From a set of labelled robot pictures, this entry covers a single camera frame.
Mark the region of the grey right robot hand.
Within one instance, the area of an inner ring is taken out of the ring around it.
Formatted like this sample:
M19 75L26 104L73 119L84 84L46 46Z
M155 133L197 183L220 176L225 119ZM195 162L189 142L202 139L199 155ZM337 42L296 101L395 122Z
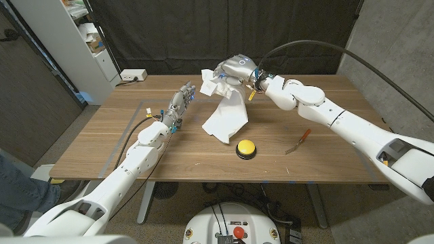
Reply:
M222 61L213 72L214 77L233 86L239 86L243 82L256 82L258 75L259 70L254 61L243 54Z

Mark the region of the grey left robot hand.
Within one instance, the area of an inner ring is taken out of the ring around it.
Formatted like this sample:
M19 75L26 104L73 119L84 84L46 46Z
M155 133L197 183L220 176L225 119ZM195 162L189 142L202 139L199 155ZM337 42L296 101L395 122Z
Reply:
M170 129L177 124L195 97L195 86L188 81L172 97L161 122Z

